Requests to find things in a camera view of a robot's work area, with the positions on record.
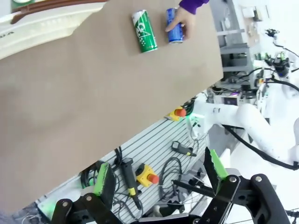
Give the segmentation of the person's left hand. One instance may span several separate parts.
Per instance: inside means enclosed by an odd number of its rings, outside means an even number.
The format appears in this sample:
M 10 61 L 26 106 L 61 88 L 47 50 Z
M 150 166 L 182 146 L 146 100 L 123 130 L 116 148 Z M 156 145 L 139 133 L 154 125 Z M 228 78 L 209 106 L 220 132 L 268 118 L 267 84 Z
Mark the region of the person's left hand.
M 189 39 L 195 28 L 195 15 L 188 12 L 187 10 L 179 7 L 176 11 L 176 15 L 173 21 L 166 27 L 165 31 L 169 32 L 175 28 L 179 23 L 182 24 L 183 37 L 184 39 Z

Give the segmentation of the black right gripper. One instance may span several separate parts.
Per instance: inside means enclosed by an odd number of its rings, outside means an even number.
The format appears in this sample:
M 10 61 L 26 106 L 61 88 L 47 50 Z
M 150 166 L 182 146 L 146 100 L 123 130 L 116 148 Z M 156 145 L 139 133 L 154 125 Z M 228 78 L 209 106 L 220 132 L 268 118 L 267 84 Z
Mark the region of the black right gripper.
M 276 57 L 272 65 L 279 77 L 285 77 L 288 75 L 290 69 L 290 60 L 288 57 L 285 59 Z

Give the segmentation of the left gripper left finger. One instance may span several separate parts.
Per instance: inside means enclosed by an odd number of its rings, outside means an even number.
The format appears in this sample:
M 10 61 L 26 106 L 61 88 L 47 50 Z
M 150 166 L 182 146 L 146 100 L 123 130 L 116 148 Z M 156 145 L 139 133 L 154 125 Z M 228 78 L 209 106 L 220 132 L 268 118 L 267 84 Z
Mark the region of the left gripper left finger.
M 83 189 L 76 201 L 64 198 L 56 203 L 52 224 L 120 224 L 111 211 L 116 178 L 108 162 L 102 163 L 96 183 Z

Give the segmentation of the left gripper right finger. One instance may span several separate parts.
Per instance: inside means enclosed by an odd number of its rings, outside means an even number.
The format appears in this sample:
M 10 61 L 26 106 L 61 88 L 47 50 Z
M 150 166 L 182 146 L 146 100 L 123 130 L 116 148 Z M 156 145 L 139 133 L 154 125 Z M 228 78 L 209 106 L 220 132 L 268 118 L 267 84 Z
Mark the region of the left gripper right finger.
M 213 198 L 200 218 L 202 224 L 222 224 L 234 204 L 245 207 L 255 224 L 289 224 L 288 215 L 268 177 L 264 174 L 249 180 L 237 175 L 223 175 L 223 165 L 209 148 L 205 149 L 204 167 L 212 185 Z

